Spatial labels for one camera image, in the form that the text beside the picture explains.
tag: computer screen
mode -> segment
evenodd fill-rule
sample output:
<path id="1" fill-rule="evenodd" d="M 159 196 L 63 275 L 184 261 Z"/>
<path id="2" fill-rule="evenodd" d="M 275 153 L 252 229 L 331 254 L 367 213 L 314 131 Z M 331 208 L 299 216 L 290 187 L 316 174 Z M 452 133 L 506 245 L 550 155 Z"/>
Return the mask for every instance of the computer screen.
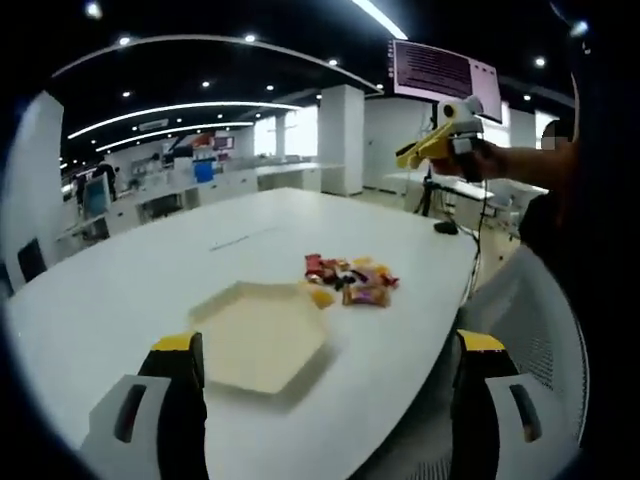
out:
<path id="1" fill-rule="evenodd" d="M 394 92 L 440 102 L 476 95 L 484 116 L 502 123 L 496 69 L 463 55 L 419 43 L 394 40 L 389 47 Z"/>

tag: conference table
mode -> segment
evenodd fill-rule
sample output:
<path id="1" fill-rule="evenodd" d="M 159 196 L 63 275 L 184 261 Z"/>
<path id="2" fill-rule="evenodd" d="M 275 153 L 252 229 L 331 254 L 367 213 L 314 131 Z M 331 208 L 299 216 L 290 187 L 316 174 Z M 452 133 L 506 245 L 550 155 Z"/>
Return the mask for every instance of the conference table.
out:
<path id="1" fill-rule="evenodd" d="M 310 253 L 371 256 L 400 277 L 391 305 L 323 310 L 323 360 L 293 397 L 204 390 L 211 478 L 345 479 L 411 404 L 463 301 L 475 243 L 433 223 L 286 188 L 194 209 L 88 248 L 19 290 L 7 310 L 13 353 L 44 417 L 77 449 L 92 408 L 159 338 L 188 328 L 191 307 L 236 281 L 296 283 Z"/>

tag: computer monitor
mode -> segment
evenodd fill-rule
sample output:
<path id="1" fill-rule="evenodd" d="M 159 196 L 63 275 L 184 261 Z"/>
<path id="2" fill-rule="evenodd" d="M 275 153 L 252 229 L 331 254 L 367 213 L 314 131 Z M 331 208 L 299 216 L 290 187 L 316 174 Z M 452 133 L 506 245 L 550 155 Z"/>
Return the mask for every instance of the computer monitor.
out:
<path id="1" fill-rule="evenodd" d="M 394 93 L 440 102 L 476 95 L 483 116 L 502 123 L 498 73 L 486 63 L 419 43 L 394 40 L 389 46 Z"/>
<path id="2" fill-rule="evenodd" d="M 106 174 L 87 180 L 84 186 L 82 204 L 84 206 L 84 216 L 86 219 L 102 215 L 109 209 L 109 206 L 111 206 L 111 195 L 109 193 Z"/>

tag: gray floor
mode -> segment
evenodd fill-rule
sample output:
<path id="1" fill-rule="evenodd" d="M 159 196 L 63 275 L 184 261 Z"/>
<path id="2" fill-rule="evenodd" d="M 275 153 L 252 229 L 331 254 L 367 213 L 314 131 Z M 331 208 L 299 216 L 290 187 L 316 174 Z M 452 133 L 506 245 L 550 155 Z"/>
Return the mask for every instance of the gray floor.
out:
<path id="1" fill-rule="evenodd" d="M 361 195 L 352 197 L 352 200 L 397 210 L 404 209 L 404 198 L 376 190 L 364 190 Z M 490 279 L 519 245 L 520 241 L 517 238 L 494 230 L 489 225 L 483 225 L 480 232 L 481 257 L 476 288 Z"/>

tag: person's hand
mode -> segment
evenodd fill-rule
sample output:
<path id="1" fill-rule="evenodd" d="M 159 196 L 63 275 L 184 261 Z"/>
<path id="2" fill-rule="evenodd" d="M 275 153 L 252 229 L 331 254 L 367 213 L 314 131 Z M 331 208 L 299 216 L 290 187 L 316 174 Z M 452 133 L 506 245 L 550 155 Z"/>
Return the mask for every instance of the person's hand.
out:
<path id="1" fill-rule="evenodd" d="M 474 157 L 478 170 L 485 180 L 504 176 L 505 164 L 503 149 L 490 142 L 484 142 L 483 150 L 475 150 Z M 434 173 L 438 175 L 462 176 L 462 169 L 453 158 L 432 158 L 430 160 Z"/>

